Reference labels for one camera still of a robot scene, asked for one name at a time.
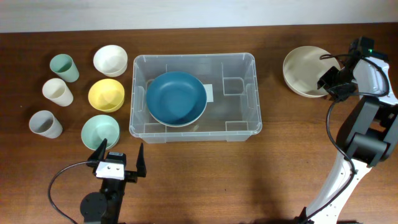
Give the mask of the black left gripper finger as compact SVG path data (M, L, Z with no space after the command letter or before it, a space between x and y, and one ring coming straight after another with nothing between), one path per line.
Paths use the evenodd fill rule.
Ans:
M136 172L138 177L146 177L147 175L147 169L146 169L146 163L144 159L144 144L141 143L140 148L139 148L139 153L137 157L137 162L136 162Z
M104 158L108 140L105 138L99 145L99 147L92 153L88 158L88 162L99 162Z

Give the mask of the mint green small bowl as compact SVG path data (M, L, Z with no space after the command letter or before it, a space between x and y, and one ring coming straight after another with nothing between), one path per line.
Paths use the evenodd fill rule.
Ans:
M106 150L114 147L120 137L119 123L111 116L97 115L90 118L81 130L83 144L95 151L104 139L107 139Z

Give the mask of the beige plate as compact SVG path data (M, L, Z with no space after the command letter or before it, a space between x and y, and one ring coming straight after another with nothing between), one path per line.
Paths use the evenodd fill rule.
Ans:
M317 82L331 67L340 69L340 65L335 58L320 60L320 56L325 54L329 52L314 46L302 46L290 51L282 66L287 86L307 98L326 96L328 92L318 89Z

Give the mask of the yellow small bowl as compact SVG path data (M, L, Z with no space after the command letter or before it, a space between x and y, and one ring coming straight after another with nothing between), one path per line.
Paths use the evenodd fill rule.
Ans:
M124 103L125 90L123 85L114 79L105 78L94 83L88 92L90 105L99 111L112 113L120 109Z

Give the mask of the dark blue plate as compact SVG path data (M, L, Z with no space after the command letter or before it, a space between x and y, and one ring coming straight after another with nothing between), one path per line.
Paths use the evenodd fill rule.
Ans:
M204 108L207 106L206 91L199 79L185 72L161 74L149 85L146 104L151 107Z

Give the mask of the cream plate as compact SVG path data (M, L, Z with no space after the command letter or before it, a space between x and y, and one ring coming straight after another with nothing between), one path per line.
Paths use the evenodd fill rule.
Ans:
M170 127L188 126L197 121L205 112L204 108L187 108L187 107L151 107L149 108L150 115L159 123Z

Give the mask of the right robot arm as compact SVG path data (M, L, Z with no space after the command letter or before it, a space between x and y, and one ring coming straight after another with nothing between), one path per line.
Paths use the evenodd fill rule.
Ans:
M317 81L331 96L329 120L337 103L360 96L336 137L333 168L312 203L295 223L337 223L340 212L359 181L385 161L397 145L397 98L389 80L389 59L374 50L374 40L361 36L344 54L343 68L331 67Z

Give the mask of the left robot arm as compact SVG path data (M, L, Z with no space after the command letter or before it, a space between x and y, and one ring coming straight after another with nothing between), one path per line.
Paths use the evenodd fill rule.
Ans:
M127 183L136 183L147 174L144 160L144 145L141 144L136 162L136 171L126 170L126 155L106 151L107 140L88 158L88 167L93 175L102 180L97 192L86 195L80 204L80 213L84 223L117 223Z

